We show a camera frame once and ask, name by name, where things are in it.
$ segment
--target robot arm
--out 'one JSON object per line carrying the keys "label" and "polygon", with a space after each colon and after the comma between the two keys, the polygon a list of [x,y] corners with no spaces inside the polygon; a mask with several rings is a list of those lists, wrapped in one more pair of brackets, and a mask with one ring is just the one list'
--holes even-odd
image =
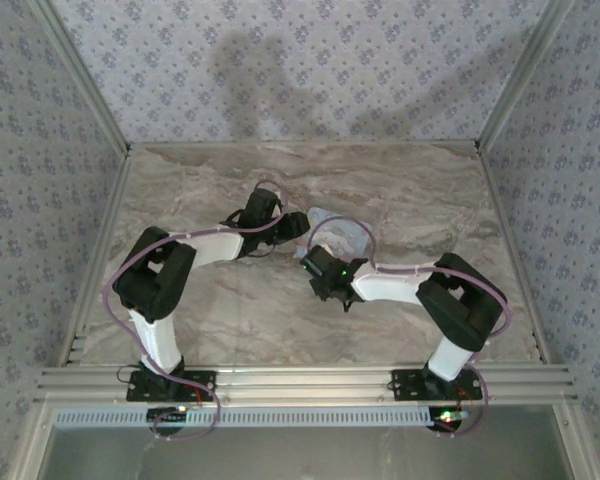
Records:
{"label": "robot arm", "polygon": [[[280,208],[278,197],[256,188],[244,209],[232,214],[223,225],[237,229],[254,229],[268,225]],[[129,310],[142,344],[155,363],[167,373],[178,373],[184,360],[176,344],[172,312],[176,308],[192,269],[218,261],[249,255],[260,243],[279,245],[309,230],[305,214],[284,214],[275,225],[258,232],[214,232],[187,236],[153,250],[132,265],[113,286],[122,305]],[[123,262],[151,244],[170,236],[158,227],[149,227],[140,236]],[[159,375],[146,356],[142,365]]]}
{"label": "robot arm", "polygon": [[[309,283],[314,293],[323,301],[328,298],[342,301],[345,312],[354,302],[374,300],[423,306],[444,334],[425,370],[445,382],[455,380],[471,356],[482,349],[502,313],[498,301],[472,283],[427,272],[427,267],[447,268],[493,287],[467,262],[452,253],[444,254],[438,262],[413,267],[415,272],[427,273],[409,275],[383,273],[383,270],[409,269],[407,266],[378,264],[374,268],[363,258],[347,263],[334,258],[321,246],[313,247],[301,263],[313,277]],[[458,288],[462,288],[463,293],[456,298],[452,291]]]}

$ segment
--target wall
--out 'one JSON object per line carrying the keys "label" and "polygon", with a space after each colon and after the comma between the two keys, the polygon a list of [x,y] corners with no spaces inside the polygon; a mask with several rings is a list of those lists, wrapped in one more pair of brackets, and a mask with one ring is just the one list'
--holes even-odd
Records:
{"label": "wall", "polygon": [[477,137],[545,0],[54,0],[128,141]]}
{"label": "wall", "polygon": [[600,0],[576,3],[488,158],[600,442]]}
{"label": "wall", "polygon": [[0,478],[69,322],[117,154],[26,3],[0,0]]}

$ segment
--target aluminum frame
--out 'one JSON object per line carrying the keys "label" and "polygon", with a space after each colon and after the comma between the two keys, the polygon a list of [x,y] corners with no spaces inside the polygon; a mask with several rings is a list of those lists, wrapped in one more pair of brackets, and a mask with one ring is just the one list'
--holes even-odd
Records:
{"label": "aluminum frame", "polygon": [[[475,365],[489,385],[490,404],[553,405],[561,440],[574,478],[600,479],[577,394],[565,365],[532,363]],[[397,407],[435,406],[440,402],[395,402],[386,384],[396,368],[418,365],[312,366],[312,367],[201,367],[217,370],[217,389],[224,409],[253,407],[316,408],[369,407],[376,412]],[[44,459],[50,431],[66,408],[125,412],[126,385],[116,379],[116,367],[50,368],[43,371],[20,448],[8,478],[34,479]]]}
{"label": "aluminum frame", "polygon": [[91,252],[89,263],[87,264],[87,273],[80,286],[76,305],[73,308],[73,313],[69,320],[69,329],[56,364],[58,367],[67,366],[76,336],[84,333],[86,319],[89,317],[89,312],[93,307],[93,300],[98,295],[98,287],[104,273],[107,255],[109,253],[113,227],[118,218],[118,211],[120,210],[120,204],[124,197],[130,168],[131,162],[129,157],[125,154],[118,167],[116,178],[113,183],[113,189],[105,207],[102,223],[100,224],[98,236],[96,237],[96,242],[93,251]]}

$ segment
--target patterned wallpaper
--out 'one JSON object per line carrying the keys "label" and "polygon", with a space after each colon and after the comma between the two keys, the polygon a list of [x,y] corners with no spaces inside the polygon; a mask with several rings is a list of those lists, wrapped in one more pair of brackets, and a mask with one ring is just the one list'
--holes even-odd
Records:
{"label": "patterned wallpaper", "polygon": [[600,0],[577,2],[488,157],[600,442]]}
{"label": "patterned wallpaper", "polygon": [[57,360],[116,153],[20,0],[0,0],[0,478]]}
{"label": "patterned wallpaper", "polygon": [[128,141],[476,138],[545,0],[53,0]]}

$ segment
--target black mounting bracket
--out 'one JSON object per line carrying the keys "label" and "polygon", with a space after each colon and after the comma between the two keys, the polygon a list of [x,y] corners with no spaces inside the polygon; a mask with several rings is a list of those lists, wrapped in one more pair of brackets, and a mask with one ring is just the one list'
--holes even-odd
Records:
{"label": "black mounting bracket", "polygon": [[[147,228],[123,264],[168,236],[169,233],[161,228]],[[196,250],[189,245],[169,242],[135,262],[116,280],[113,291],[120,296],[125,308],[137,310],[148,323],[153,323],[169,315],[178,305],[195,257]],[[162,268],[157,271],[152,264]]]}
{"label": "black mounting bracket", "polygon": [[[481,280],[506,301],[495,285],[455,253],[445,253],[435,265]],[[451,293],[458,289],[462,290],[459,299]],[[500,303],[481,288],[465,279],[439,272],[432,273],[420,284],[416,296],[444,336],[470,352],[482,350],[502,313]]]}
{"label": "black mounting bracket", "polygon": [[[204,390],[183,385],[176,382],[166,380],[160,377],[163,381],[156,381],[152,375],[148,375],[148,369],[138,370],[131,374],[129,378],[129,386],[127,388],[127,402],[182,402],[202,403],[213,402],[213,398]],[[174,373],[174,376],[191,380],[194,382],[206,385],[207,388],[215,391],[217,372],[213,370],[184,370]]]}
{"label": "black mounting bracket", "polygon": [[150,408],[147,410],[145,417],[147,423],[153,423],[157,418],[160,418],[160,425],[154,425],[153,428],[160,434],[166,437],[175,435],[183,427],[181,426],[170,426],[170,423],[183,424],[187,420],[187,413],[181,412],[176,407],[157,407]]}
{"label": "black mounting bracket", "polygon": [[320,300],[326,302],[336,298],[342,302],[348,312],[354,302],[362,302],[362,298],[351,286],[358,269],[367,263],[366,258],[354,258],[347,263],[332,256],[320,245],[315,245],[300,260],[302,267],[311,274],[309,284]]}
{"label": "black mounting bracket", "polygon": [[443,400],[481,400],[480,380],[473,370],[465,369],[458,377],[447,382],[422,369],[392,370],[387,388],[396,402]]}
{"label": "black mounting bracket", "polygon": [[[259,228],[271,223],[276,207],[282,209],[278,196],[264,188],[256,188],[249,195],[244,208],[236,210],[224,221],[223,225],[232,228]],[[311,225],[307,215],[302,212],[285,213],[271,227],[260,232],[243,232],[242,249],[238,258],[250,255],[258,249],[261,243],[266,245],[281,245],[304,235]]]}

